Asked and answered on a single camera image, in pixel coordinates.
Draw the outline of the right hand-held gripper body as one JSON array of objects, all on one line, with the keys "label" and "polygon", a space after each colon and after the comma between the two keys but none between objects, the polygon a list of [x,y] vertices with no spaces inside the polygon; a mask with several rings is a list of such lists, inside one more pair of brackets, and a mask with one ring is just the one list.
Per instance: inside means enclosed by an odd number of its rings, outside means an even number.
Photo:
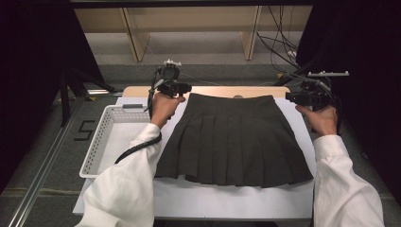
[{"label": "right hand-held gripper body", "polygon": [[335,94],[332,93],[332,82],[333,77],[348,77],[349,72],[326,72],[321,71],[319,73],[309,72],[305,81],[302,85],[302,90],[306,91],[308,96],[307,106],[311,106],[313,111],[318,111],[326,106],[333,106],[338,108],[340,106],[340,100]]}]

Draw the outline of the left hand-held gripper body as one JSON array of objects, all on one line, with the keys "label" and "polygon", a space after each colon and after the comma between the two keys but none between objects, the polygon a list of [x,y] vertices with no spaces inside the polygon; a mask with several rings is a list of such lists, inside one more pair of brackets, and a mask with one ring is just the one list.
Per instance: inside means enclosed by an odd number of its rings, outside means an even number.
[{"label": "left hand-held gripper body", "polygon": [[181,91],[177,85],[181,65],[180,62],[172,60],[164,61],[164,67],[159,67],[155,72],[153,89],[168,96],[175,96],[175,92]]}]

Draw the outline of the dark pleated skirt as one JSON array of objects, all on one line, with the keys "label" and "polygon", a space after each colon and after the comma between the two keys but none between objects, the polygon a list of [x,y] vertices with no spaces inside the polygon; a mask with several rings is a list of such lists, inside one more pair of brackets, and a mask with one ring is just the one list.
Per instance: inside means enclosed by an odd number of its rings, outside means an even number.
[{"label": "dark pleated skirt", "polygon": [[313,179],[295,134],[272,96],[199,94],[189,96],[156,176],[262,188]]}]

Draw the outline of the person's right hand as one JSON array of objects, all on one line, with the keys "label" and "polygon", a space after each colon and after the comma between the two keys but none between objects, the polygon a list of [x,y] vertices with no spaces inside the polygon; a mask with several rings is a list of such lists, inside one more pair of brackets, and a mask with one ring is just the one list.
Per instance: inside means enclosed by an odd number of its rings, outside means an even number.
[{"label": "person's right hand", "polygon": [[319,136],[335,135],[338,133],[338,115],[334,107],[326,106],[321,110],[313,112],[305,106],[297,105],[296,110],[306,117],[309,126]]}]

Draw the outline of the black metal stand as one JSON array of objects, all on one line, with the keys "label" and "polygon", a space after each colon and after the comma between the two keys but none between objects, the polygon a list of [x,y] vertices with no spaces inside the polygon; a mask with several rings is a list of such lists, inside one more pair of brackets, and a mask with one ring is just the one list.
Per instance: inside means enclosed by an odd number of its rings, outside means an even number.
[{"label": "black metal stand", "polygon": [[321,93],[330,93],[330,81],[320,73],[313,76],[310,72],[313,63],[314,61],[308,61],[294,72],[280,70],[282,77],[274,83],[274,86],[284,86],[292,80],[298,80],[307,91],[319,90]]}]

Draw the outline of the beige wooden desk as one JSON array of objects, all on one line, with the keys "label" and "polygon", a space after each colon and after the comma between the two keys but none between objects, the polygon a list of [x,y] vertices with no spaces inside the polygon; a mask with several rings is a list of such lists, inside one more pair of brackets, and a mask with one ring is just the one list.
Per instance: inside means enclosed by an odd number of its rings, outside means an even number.
[{"label": "beige wooden desk", "polygon": [[302,31],[311,6],[172,7],[76,9],[86,33],[125,33],[135,61],[141,61],[152,32],[234,31],[246,60],[253,57],[258,31]]}]

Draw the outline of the black curtain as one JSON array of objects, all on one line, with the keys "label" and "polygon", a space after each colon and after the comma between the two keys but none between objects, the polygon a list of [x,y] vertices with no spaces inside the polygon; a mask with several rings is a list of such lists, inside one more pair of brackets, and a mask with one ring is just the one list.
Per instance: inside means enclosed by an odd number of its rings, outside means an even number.
[{"label": "black curtain", "polygon": [[401,0],[314,0],[296,61],[350,73],[333,92],[401,205]]},{"label": "black curtain", "polygon": [[70,0],[0,0],[0,192],[77,71],[103,80]]}]

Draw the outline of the white perforated plastic basket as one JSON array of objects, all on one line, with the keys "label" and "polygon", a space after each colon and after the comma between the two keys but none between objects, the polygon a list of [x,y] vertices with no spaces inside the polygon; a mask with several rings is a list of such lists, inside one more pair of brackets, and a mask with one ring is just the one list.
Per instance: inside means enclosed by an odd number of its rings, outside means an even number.
[{"label": "white perforated plastic basket", "polygon": [[146,108],[143,104],[123,104],[104,109],[79,171],[81,178],[96,178],[129,148],[131,140],[149,122]]}]

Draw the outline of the black tripod stand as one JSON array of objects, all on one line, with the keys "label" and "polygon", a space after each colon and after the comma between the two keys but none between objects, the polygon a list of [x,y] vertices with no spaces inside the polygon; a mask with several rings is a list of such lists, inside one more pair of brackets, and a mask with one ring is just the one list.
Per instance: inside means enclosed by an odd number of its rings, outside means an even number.
[{"label": "black tripod stand", "polygon": [[89,95],[88,89],[84,86],[84,82],[89,81],[94,85],[106,90],[109,93],[121,92],[121,89],[117,89],[100,79],[96,79],[89,74],[77,69],[67,68],[61,71],[60,75],[60,94],[61,94],[61,106],[62,106],[62,122],[63,127],[70,118],[70,106],[68,89],[77,97],[87,97]]}]

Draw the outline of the white table mat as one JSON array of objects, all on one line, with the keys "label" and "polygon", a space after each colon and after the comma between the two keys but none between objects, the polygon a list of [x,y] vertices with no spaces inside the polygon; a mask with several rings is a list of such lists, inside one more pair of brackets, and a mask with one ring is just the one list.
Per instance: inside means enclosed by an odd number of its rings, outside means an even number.
[{"label": "white table mat", "polygon": [[[143,104],[143,97],[121,97],[115,105]],[[88,188],[95,179],[84,179]],[[308,219],[313,181],[271,188],[192,183],[185,178],[156,178],[155,217],[162,219],[289,220]]]}]

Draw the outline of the short metal rail piece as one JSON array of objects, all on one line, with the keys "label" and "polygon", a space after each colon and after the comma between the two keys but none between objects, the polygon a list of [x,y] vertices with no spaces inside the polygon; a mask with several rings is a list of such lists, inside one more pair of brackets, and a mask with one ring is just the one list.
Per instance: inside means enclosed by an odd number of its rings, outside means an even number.
[{"label": "short metal rail piece", "polygon": [[110,92],[104,89],[90,89],[87,91],[89,96],[122,96],[123,92]]}]

